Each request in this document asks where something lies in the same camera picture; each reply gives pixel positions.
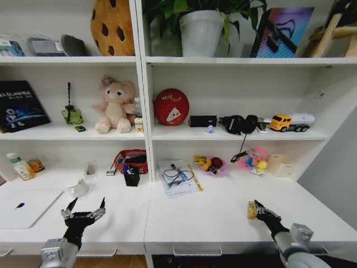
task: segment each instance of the teddy bear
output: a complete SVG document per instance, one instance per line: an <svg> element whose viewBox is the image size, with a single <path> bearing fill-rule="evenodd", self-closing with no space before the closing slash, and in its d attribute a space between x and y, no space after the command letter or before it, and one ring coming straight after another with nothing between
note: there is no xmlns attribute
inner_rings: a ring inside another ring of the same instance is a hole
<svg viewBox="0 0 357 268"><path fill-rule="evenodd" d="M103 103L94 104L92 107L104 114L95 124L98 133L108 133L111 128L116 128L119 133L127 133L135 120L135 104L130 103L135 94L132 82L116 82L112 77L103 77L99 85L100 96Z"/></svg>

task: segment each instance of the drawer handle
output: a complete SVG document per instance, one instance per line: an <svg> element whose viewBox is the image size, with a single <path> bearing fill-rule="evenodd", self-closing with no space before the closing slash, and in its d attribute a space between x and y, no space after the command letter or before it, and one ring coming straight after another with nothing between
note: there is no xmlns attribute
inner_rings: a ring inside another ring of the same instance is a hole
<svg viewBox="0 0 357 268"><path fill-rule="evenodd" d="M177 253L175 247L173 247L173 255L175 257L221 257L222 254L221 247L219 247L218 253Z"/></svg>
<svg viewBox="0 0 357 268"><path fill-rule="evenodd" d="M113 258L117 254L117 249L114 250L113 253L111 254L86 254L86 253L80 253L77 254L78 258Z"/></svg>
<svg viewBox="0 0 357 268"><path fill-rule="evenodd" d="M10 248L8 251L6 251L4 254L1 254L0 258L9 256L9 255L11 255L12 252L13 252L13 247Z"/></svg>

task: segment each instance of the white flower pot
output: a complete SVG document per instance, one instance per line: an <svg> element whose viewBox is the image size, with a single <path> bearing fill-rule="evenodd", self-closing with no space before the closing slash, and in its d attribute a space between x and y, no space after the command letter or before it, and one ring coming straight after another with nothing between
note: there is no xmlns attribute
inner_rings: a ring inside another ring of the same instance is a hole
<svg viewBox="0 0 357 268"><path fill-rule="evenodd" d="M214 57L223 28L222 16L218 11L203 10L180 19L184 57Z"/></svg>

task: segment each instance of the white cup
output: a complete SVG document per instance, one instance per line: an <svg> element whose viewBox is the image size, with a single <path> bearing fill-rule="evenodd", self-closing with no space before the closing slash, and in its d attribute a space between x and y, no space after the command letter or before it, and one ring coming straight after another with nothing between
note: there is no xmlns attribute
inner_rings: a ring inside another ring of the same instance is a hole
<svg viewBox="0 0 357 268"><path fill-rule="evenodd" d="M80 179L69 179L66 181L65 186L68 190L68 192L74 197L82 197L85 195L89 187L83 180L83 178Z"/></svg>

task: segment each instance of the brown cookie pillow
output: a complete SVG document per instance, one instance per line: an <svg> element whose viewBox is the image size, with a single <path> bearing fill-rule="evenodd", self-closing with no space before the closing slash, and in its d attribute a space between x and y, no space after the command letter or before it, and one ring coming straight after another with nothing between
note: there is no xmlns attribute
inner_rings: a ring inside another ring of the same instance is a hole
<svg viewBox="0 0 357 268"><path fill-rule="evenodd" d="M103 56L134 56L129 0L96 0L90 30Z"/></svg>

